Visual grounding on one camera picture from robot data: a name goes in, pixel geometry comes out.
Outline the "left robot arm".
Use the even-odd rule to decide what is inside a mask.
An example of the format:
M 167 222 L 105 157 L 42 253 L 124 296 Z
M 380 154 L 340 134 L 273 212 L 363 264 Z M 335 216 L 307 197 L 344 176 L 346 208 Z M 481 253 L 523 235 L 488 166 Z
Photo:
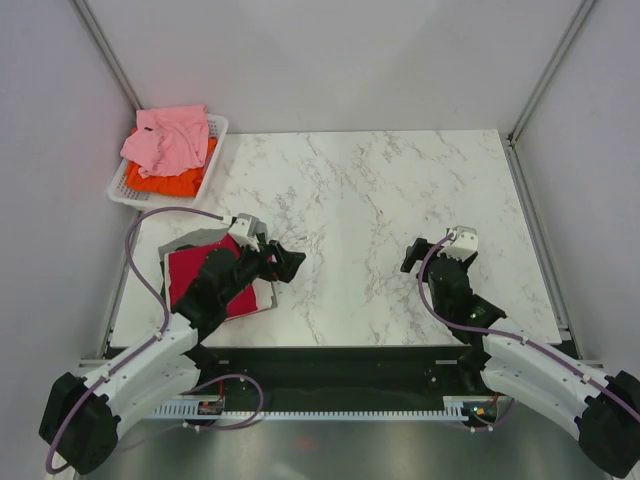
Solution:
M 53 383 L 39 427 L 49 446 L 46 471 L 59 473 L 53 458 L 60 456 L 65 467 L 90 473 L 165 401 L 215 389 L 220 371 L 202 341 L 235 316 L 232 302 L 255 281 L 289 283 L 305 259 L 275 240 L 251 249 L 230 236 L 168 254 L 161 326 L 99 368 L 66 372 Z

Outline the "pink t shirt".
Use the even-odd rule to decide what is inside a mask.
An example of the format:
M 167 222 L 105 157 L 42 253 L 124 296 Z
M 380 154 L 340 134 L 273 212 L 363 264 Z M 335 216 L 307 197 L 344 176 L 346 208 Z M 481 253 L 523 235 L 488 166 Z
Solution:
M 136 131 L 120 155 L 139 167 L 143 177 L 179 176 L 202 167 L 209 127 L 204 104 L 136 111 Z

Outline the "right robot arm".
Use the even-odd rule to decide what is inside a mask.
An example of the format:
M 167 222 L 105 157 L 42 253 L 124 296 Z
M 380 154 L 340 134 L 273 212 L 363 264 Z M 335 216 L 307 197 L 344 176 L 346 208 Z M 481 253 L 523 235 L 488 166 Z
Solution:
M 478 255 L 472 230 L 454 228 L 436 243 L 418 238 L 400 267 L 416 269 L 420 298 L 472 356 L 458 368 L 467 392 L 504 394 L 571 435 L 602 471 L 627 477 L 639 463 L 639 380 L 611 375 L 535 338 L 474 292 L 468 270 Z

